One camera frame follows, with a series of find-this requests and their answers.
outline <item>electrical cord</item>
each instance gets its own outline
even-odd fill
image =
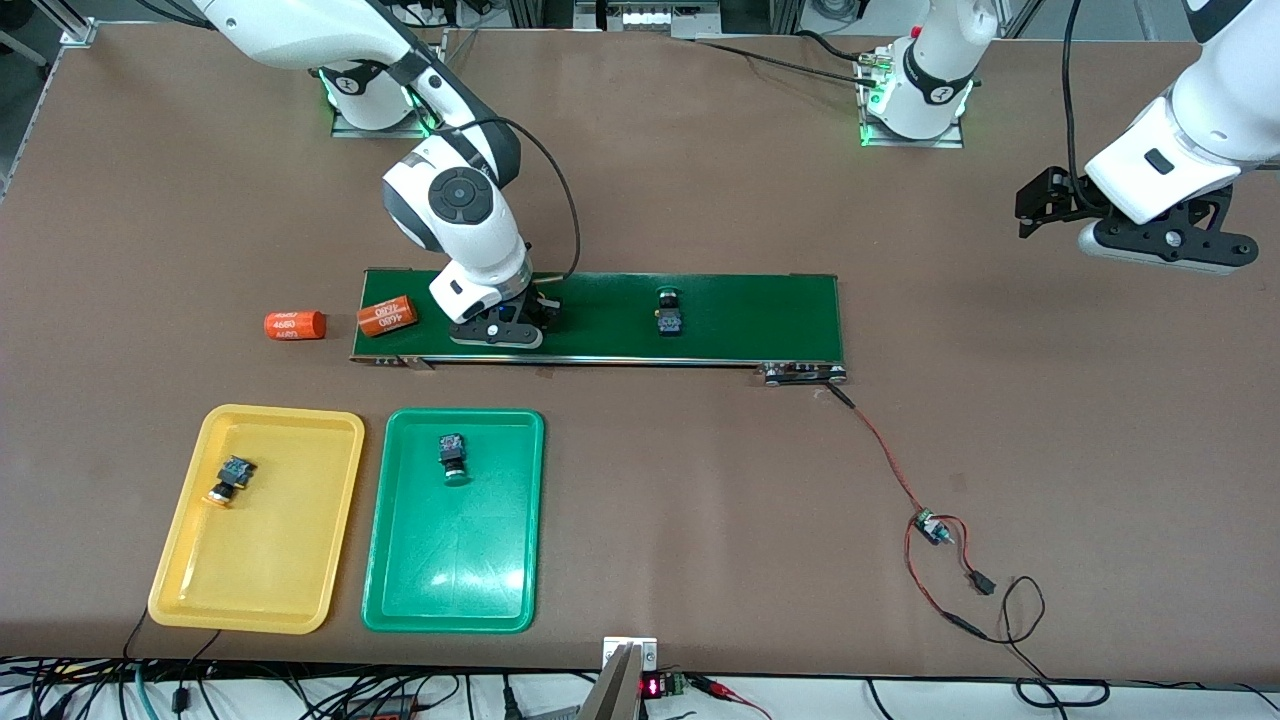
[[[1235,683],[1235,684],[1236,684],[1236,687],[1244,688],[1244,689],[1249,691],[1251,693],[1261,697],[1262,702],[1265,702],[1265,703],[1267,703],[1267,705],[1271,706],[1271,710],[1275,710],[1276,712],[1280,712],[1280,707],[1277,707],[1276,703],[1271,702],[1270,697],[1262,694],[1262,691],[1260,691],[1258,688],[1254,688],[1253,685],[1245,685],[1244,683]]]
[[[561,182],[561,188],[564,190],[564,200],[568,201],[568,214],[573,220],[573,261],[570,263],[568,269],[564,270],[563,273],[558,275],[536,278],[534,279],[534,284],[545,284],[545,283],[567,281],[573,274],[573,272],[577,270],[577,261],[582,258],[582,227],[577,220],[577,205],[573,202],[573,191],[568,188],[568,179],[564,178],[564,170],[562,170],[559,163],[556,161],[556,158],[552,155],[552,151],[548,150],[547,146],[543,145],[540,140],[534,137],[534,133],[525,129],[525,127],[517,123],[516,120],[511,120],[497,115],[493,118],[484,118],[480,120],[471,120],[470,123],[462,123],[458,127],[444,127],[440,128],[439,132],[462,132],[467,128],[483,126],[486,123],[502,123],[509,127],[511,129],[518,132],[520,135],[525,136],[526,138],[529,138],[529,142],[532,142],[534,146],[538,147],[539,151],[541,151],[543,156],[547,158],[547,161],[550,163],[552,170],[556,172],[556,177]]]
[[[760,55],[759,53],[751,53],[750,50],[739,50],[737,47],[730,47],[728,45],[718,45],[716,42],[698,42],[698,41],[690,41],[690,42],[694,42],[695,45],[701,45],[703,47],[714,47],[717,50],[723,50],[726,53],[732,53],[735,55],[750,58],[751,60],[760,60],[762,63],[769,63],[772,65],[778,65],[780,68],[787,68],[790,70],[809,73],[828,79],[838,79],[841,82],[851,82],[854,85],[861,85],[864,87],[876,87],[876,81],[870,78],[859,78],[854,76],[842,76],[840,73],[819,70],[818,68],[810,68],[808,65],[797,65],[795,63],[788,63],[786,60],[778,60],[777,58],[769,58],[768,55]]]
[[[879,693],[876,692],[876,680],[867,678],[867,689],[872,691],[872,700],[876,702],[876,710],[879,710],[879,714],[884,716],[884,720],[893,720],[893,716],[888,714],[888,710],[884,710],[884,703],[881,701]]]
[[[147,688],[142,682],[142,664],[138,662],[133,666],[133,684],[138,691],[138,700],[142,701],[142,711],[147,714],[148,720],[160,720],[156,715],[156,708],[151,706],[151,698],[147,697]]]
[[[188,705],[187,688],[183,687],[183,683],[187,680],[187,673],[191,670],[192,664],[200,660],[201,655],[205,655],[205,651],[209,650],[209,646],[214,644],[214,642],[216,642],[218,638],[220,638],[221,635],[223,635],[221,630],[215,630],[214,635],[209,638],[209,641],[205,642],[205,644],[200,646],[200,650],[196,651],[196,655],[192,655],[191,660],[188,660],[187,664],[182,667],[182,671],[178,673],[178,688],[173,691],[173,703],[172,703],[174,715],[178,716],[178,720],[182,720],[182,712],[183,710],[187,708]]]
[[[186,12],[182,10],[180,6],[175,6],[173,3],[169,3],[169,5],[177,8],[178,10],[182,10],[182,14],[174,14],[174,13],[172,13],[169,10],[165,10],[164,8],[157,8],[156,5],[152,5],[151,3],[148,3],[147,0],[133,0],[133,1],[137,3],[138,5],[142,5],[147,10],[151,10],[152,13],[160,15],[161,18],[170,19],[170,20],[173,20],[175,23],[182,23],[182,24],[189,26],[189,27],[198,27],[201,29],[216,29],[216,28],[214,28],[214,24],[210,23],[209,20],[200,20],[200,19],[196,19],[196,18],[186,14]]]
[[[1030,678],[1030,679],[1018,679],[1014,683],[1015,692],[1018,693],[1018,697],[1023,702],[1027,702],[1028,705],[1030,705],[1033,707],[1038,707],[1038,708],[1057,710],[1057,712],[1059,712],[1059,715],[1061,716],[1062,720],[1068,720],[1068,717],[1066,717],[1066,708],[1097,707],[1097,706],[1107,702],[1111,698],[1111,685],[1107,684],[1106,682],[1102,682],[1102,680],[1100,680],[1100,682],[1075,682],[1075,680],[1068,682],[1068,680],[1052,679],[1043,670],[1041,670],[1041,667],[1038,665],[1036,665],[1036,662],[1030,657],[1028,657],[1027,653],[1023,652],[1023,650],[1019,647],[1019,643],[1025,642],[1027,639],[1029,639],[1032,637],[1032,634],[1036,633],[1036,629],[1039,626],[1041,620],[1044,619],[1044,612],[1048,610],[1048,606],[1044,602],[1044,591],[1041,588],[1039,583],[1036,582],[1036,579],[1032,578],[1030,575],[1019,575],[1018,578],[1014,579],[1014,582],[1011,582],[1009,584],[1007,588],[1005,588],[1005,594],[1000,600],[1000,621],[1001,621],[1001,626],[1004,628],[1004,633],[1005,633],[1002,638],[1001,637],[991,637],[991,635],[988,635],[986,632],[982,630],[982,628],[974,625],[973,623],[970,623],[969,620],[965,620],[964,618],[961,618],[960,615],[956,615],[955,612],[950,612],[948,610],[946,610],[945,607],[942,607],[938,603],[937,600],[934,600],[933,594],[929,592],[929,589],[924,585],[924,582],[920,579],[920,575],[919,575],[919,573],[915,569],[915,561],[911,557],[911,536],[914,534],[913,530],[918,530],[920,533],[928,534],[927,530],[925,530],[925,528],[920,524],[922,519],[925,519],[925,518],[929,519],[929,520],[936,520],[938,523],[942,523],[945,527],[947,527],[947,523],[954,523],[955,525],[957,525],[960,528],[960,533],[959,533],[960,542],[957,544],[960,546],[960,564],[961,564],[961,566],[965,569],[965,571],[966,571],[966,574],[969,577],[969,580],[973,583],[974,588],[979,593],[982,593],[982,594],[993,594],[995,593],[996,584],[989,578],[987,578],[986,575],[983,575],[982,573],[979,573],[973,566],[973,562],[970,562],[970,560],[969,560],[969,543],[972,541],[972,533],[969,532],[969,525],[965,524],[964,520],[961,520],[960,518],[957,518],[955,515],[933,515],[933,514],[925,515],[928,511],[924,509],[924,506],[920,503],[920,501],[915,497],[915,492],[911,489],[910,483],[908,483],[906,474],[902,473],[902,468],[901,468],[901,465],[899,465],[897,457],[895,457],[893,451],[890,450],[888,442],[884,439],[884,436],[881,434],[881,432],[872,423],[870,418],[868,418],[861,411],[861,409],[859,409],[858,405],[847,395],[844,393],[844,391],[841,391],[838,387],[836,387],[832,383],[824,383],[824,384],[826,384],[827,389],[831,391],[831,393],[837,400],[840,400],[840,402],[842,405],[845,405],[855,415],[858,415],[858,419],[861,420],[861,423],[867,427],[867,429],[870,430],[870,433],[876,437],[876,441],[879,443],[881,450],[884,454],[884,460],[888,462],[890,469],[893,471],[893,477],[897,478],[897,482],[902,487],[902,491],[906,492],[906,496],[911,501],[911,507],[915,510],[915,514],[911,516],[910,520],[908,520],[908,523],[906,523],[906,530],[902,534],[902,561],[906,565],[908,573],[911,575],[911,582],[915,583],[916,589],[920,591],[920,594],[924,597],[925,602],[929,603],[929,607],[932,607],[947,623],[950,623],[950,624],[955,625],[956,628],[964,630],[965,633],[968,633],[968,634],[978,638],[979,641],[986,642],[986,643],[1000,644],[1000,646],[1007,647],[1010,651],[1012,651],[1012,653],[1024,665],[1027,665],[1028,669],[1030,669],[1036,674],[1034,678]],[[1039,601],[1039,610],[1037,611],[1036,618],[1032,620],[1030,625],[1023,633],[1020,633],[1020,634],[1018,634],[1015,637],[1014,628],[1012,628],[1012,620],[1010,619],[1009,600],[1010,600],[1010,597],[1012,597],[1014,592],[1023,583],[1029,583],[1032,585],[1032,588],[1034,588],[1036,597]],[[1097,698],[1087,700],[1087,701],[1064,701],[1050,687],[1051,682],[1052,683],[1057,683],[1057,684],[1097,687],[1097,688],[1102,689],[1102,694],[1100,697],[1097,697]],[[1028,697],[1027,693],[1025,693],[1025,689],[1024,689],[1027,684],[1034,684],[1034,685],[1039,687],[1044,692],[1044,694],[1048,696],[1050,702],[1043,702],[1043,701],[1038,701],[1038,700],[1033,700],[1033,698]],[[874,685],[872,685],[872,692],[873,692],[873,698],[874,698],[876,697],[874,696],[874,692],[876,692],[874,691]],[[879,710],[881,710],[882,714],[884,714],[883,712],[883,707],[879,707]]]
[[[516,701],[516,691],[511,689],[511,675],[502,674],[502,706],[503,720],[525,720],[525,714],[520,711]]]
[[[147,609],[143,607],[142,614],[138,615],[138,621],[133,624],[133,629],[129,630],[129,637],[125,638],[124,641],[124,647],[120,648],[120,657],[125,660],[133,660],[133,656],[129,655],[129,646],[132,646],[133,641],[137,639],[138,633],[142,630],[142,623],[145,623],[146,620],[147,620]]]
[[[865,55],[865,53],[845,53],[844,50],[828,42],[826,37],[818,35],[812,29],[800,29],[794,32],[792,35],[795,35],[796,37],[808,37],[810,40],[814,40],[818,42],[818,45],[822,45],[822,49],[826,50],[827,53],[831,53],[832,55],[840,58],[841,60],[849,60],[850,63],[856,63],[861,59],[861,55]]]
[[[1080,13],[1080,0],[1071,0],[1071,10],[1066,14],[1066,31],[1062,35],[1062,111],[1066,115],[1066,173],[1071,182],[1071,192],[1087,210],[1101,211],[1080,192],[1080,173],[1075,158],[1075,106],[1071,102],[1071,37],[1075,35],[1075,17]]]
[[[737,694],[724,683],[712,680],[707,675],[699,675],[696,673],[685,673],[685,679],[689,680],[689,684],[694,689],[707,693],[716,700],[722,700],[724,702],[732,702],[735,705],[742,705],[750,707],[751,710],[755,710],[760,715],[764,715],[765,720],[773,720],[773,716],[769,715],[768,710]]]

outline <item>white robotic arm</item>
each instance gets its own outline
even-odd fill
[[[462,324],[529,288],[525,242],[500,192],[520,172],[520,142],[384,6],[376,0],[200,0],[197,8],[259,63],[319,68],[357,126],[402,119],[411,109],[402,88],[421,97],[442,128],[383,177],[383,204],[410,240],[452,259],[431,283],[433,297]],[[509,345],[540,341],[536,333]]]
[[[1201,58],[1084,167],[1139,224],[1280,155],[1280,3],[1192,0],[1188,19]]]
[[[997,24],[992,0],[929,0],[919,35],[883,49],[891,70],[867,111],[902,137],[938,137],[964,110],[974,69]]]
[[[1073,182],[1048,168],[1018,193],[1019,234],[1102,218],[1089,255],[1228,274],[1257,243],[1221,231],[1231,183],[1280,155],[1280,0],[1184,0],[1201,58]]]

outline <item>wire bundle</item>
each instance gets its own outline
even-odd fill
[[[175,23],[182,23],[184,26],[198,27],[201,29],[216,29],[214,23],[201,18],[200,15],[192,13],[191,10],[183,8],[177,3],[177,0],[164,0],[165,5],[172,8],[172,10],[165,10],[164,8],[157,8],[147,0],[134,0],[138,5],[142,5],[147,10],[160,15],[161,18],[168,18]]]

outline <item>orange battery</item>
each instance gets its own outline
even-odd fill
[[[378,305],[361,307],[360,313],[356,313],[356,322],[360,323],[360,331],[366,336],[378,337],[412,325],[417,322],[417,313],[413,311],[413,304],[410,302],[408,296],[402,295]]]
[[[262,320],[262,329],[271,340],[320,340],[325,331],[324,313],[271,313]]]

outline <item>brown table surface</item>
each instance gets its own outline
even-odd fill
[[[744,42],[842,69],[797,38]],[[644,33],[484,33],[460,72],[563,164],[584,270],[840,275],[849,392],[925,505],[968,520],[979,569],[1041,582],[1025,650],[1046,671],[1280,680],[1280,188],[1239,183],[1229,225],[1263,258],[1226,279],[1085,258],[1079,225],[1018,240],[1014,192],[1064,160],[1059,53],[992,46],[963,151],[859,147],[849,86]],[[1196,47],[1075,55],[1087,159]],[[212,33],[106,27],[65,55],[0,206],[0,652],[119,652],[201,419],[247,402],[355,411],[369,436],[329,620],[210,656],[593,667],[604,635],[644,634],[709,671],[1025,674],[920,598],[910,506],[826,391],[348,363],[361,270],[440,259],[379,200],[412,142],[325,123],[306,73]],[[538,266],[563,266],[564,200],[529,145],[507,197]],[[262,338],[266,311],[306,307],[335,315],[330,340]],[[362,626],[381,429],[404,406],[545,416],[526,633]],[[997,632],[998,596],[919,544],[937,598]],[[134,652],[207,637],[148,623]]]

